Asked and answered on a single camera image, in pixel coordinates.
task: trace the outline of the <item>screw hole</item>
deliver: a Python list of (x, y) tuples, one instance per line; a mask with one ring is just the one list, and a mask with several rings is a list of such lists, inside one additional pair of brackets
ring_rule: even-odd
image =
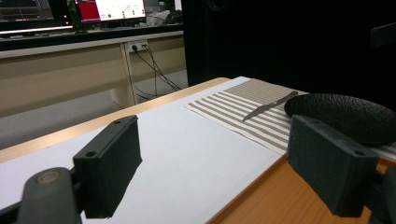
[(87, 154), (85, 154), (87, 157), (92, 157), (94, 156), (96, 153), (95, 152), (89, 152)]
[(358, 151), (358, 150), (353, 151), (353, 153), (355, 153), (356, 155), (359, 155), (359, 156), (364, 156), (365, 155), (364, 152)]

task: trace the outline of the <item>striped paper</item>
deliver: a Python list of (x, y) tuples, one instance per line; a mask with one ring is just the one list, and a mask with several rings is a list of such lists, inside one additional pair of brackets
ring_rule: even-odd
[[(186, 108), (283, 155), (288, 149), (291, 122), (284, 111), (284, 104), (244, 122), (242, 118), (256, 107), (270, 104), (291, 91), (295, 90), (252, 78), (228, 90), (191, 102)], [(396, 143), (371, 147), (371, 150), (396, 161)]]

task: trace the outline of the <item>computer screen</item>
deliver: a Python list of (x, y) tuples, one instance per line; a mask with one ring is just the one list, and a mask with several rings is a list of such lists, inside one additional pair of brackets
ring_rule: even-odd
[(0, 0), (0, 36), (72, 28), (66, 0)]
[(143, 0), (74, 0), (82, 23), (128, 21), (146, 17)]

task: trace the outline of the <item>black cable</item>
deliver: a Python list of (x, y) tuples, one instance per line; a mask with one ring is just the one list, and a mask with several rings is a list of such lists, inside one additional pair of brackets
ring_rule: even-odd
[(143, 93), (143, 94), (145, 94), (145, 95), (149, 95), (149, 96), (164, 96), (164, 94), (150, 94), (150, 93), (146, 93), (146, 92), (143, 92), (143, 91), (141, 91), (141, 90), (139, 90), (139, 88), (137, 88), (136, 87), (136, 85), (134, 85), (134, 87), (138, 90), (138, 91), (140, 91), (141, 93)]
[(148, 50), (148, 54), (150, 55), (154, 66), (152, 66), (151, 64), (149, 64), (144, 58), (142, 58), (142, 56), (137, 52), (137, 47), (135, 45), (132, 46), (132, 49), (134, 50), (134, 52), (136, 53), (136, 55), (144, 62), (146, 63), (150, 68), (152, 68), (154, 70), (154, 72), (160, 74), (160, 76), (158, 77), (160, 80), (162, 80), (163, 82), (167, 83), (170, 87), (172, 87), (172, 89), (174, 89), (174, 91), (179, 91), (181, 90), (181, 88), (176, 85), (172, 80), (170, 80), (169, 78), (167, 78), (166, 76), (163, 75), (163, 72), (160, 70), (160, 67), (158, 66), (158, 64), (155, 62), (153, 54), (151, 49), (147, 46), (144, 45), (144, 47)]
[(145, 100), (152, 100), (151, 98), (148, 98), (148, 97), (146, 97), (146, 96), (142, 96), (142, 95), (140, 95), (140, 94), (136, 94), (137, 96), (139, 96), (139, 97), (141, 97), (141, 98), (143, 98), (143, 99), (145, 99)]
[(148, 50), (148, 53), (149, 53), (149, 55), (150, 55), (152, 61), (153, 61), (154, 64), (157, 66), (158, 70), (160, 71), (160, 74), (163, 76), (163, 78), (165, 78), (165, 79), (167, 80), (167, 83), (168, 83), (169, 85), (171, 85), (175, 91), (181, 90), (181, 88), (180, 88), (177, 84), (175, 84), (172, 80), (170, 80), (169, 78), (167, 78), (166, 76), (163, 75), (163, 72), (161, 71), (160, 67), (159, 67), (158, 64), (154, 61), (154, 56), (153, 56), (152, 51), (151, 51), (151, 49), (149, 48), (149, 46), (145, 45), (145, 48)]

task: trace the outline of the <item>wall socket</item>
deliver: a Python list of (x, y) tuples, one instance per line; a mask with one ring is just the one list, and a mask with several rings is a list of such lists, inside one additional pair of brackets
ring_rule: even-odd
[(128, 43), (129, 52), (134, 52), (133, 45), (135, 45), (137, 47), (137, 51), (145, 50), (146, 48), (144, 46), (148, 46), (149, 42), (147, 40), (131, 41), (131, 42)]

